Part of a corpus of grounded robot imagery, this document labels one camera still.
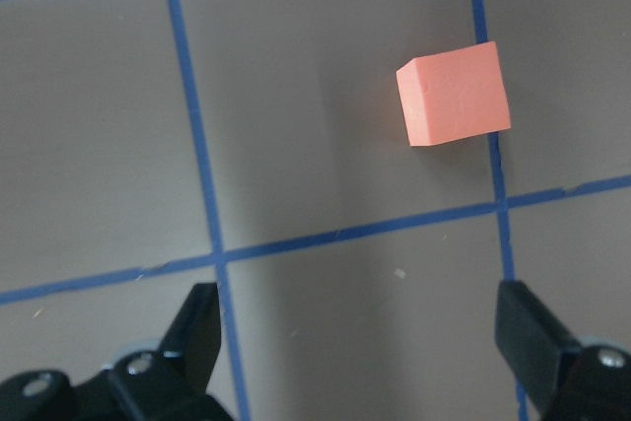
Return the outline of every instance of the cube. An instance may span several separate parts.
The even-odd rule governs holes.
[[[411,146],[511,128],[495,41],[414,58],[396,80]]]

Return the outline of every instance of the salmon colored block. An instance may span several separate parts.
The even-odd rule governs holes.
[[[396,80],[411,146],[511,128],[495,41],[414,58]]]

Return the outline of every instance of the table surface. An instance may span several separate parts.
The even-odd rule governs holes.
[[[212,280],[243,421],[536,419],[501,279],[631,345],[630,2],[0,0],[0,379]],[[410,148],[396,69],[486,39],[513,128]]]

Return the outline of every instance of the silver screw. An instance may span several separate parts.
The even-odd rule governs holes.
[[[613,349],[600,349],[598,359],[603,365],[611,369],[621,369],[626,364],[624,355]]]
[[[31,396],[37,396],[40,393],[44,393],[49,387],[52,376],[50,374],[39,374],[34,380],[31,380],[22,388],[22,394],[30,398]]]
[[[153,357],[151,354],[144,353],[134,358],[129,365],[127,365],[127,373],[129,375],[141,375],[149,370],[152,364]]]

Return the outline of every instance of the cube side face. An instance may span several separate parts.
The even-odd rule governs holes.
[[[511,127],[495,42],[417,60],[432,144]]]
[[[419,58],[412,59],[396,71],[396,82],[403,105],[407,137],[411,146],[432,145],[418,60]]]

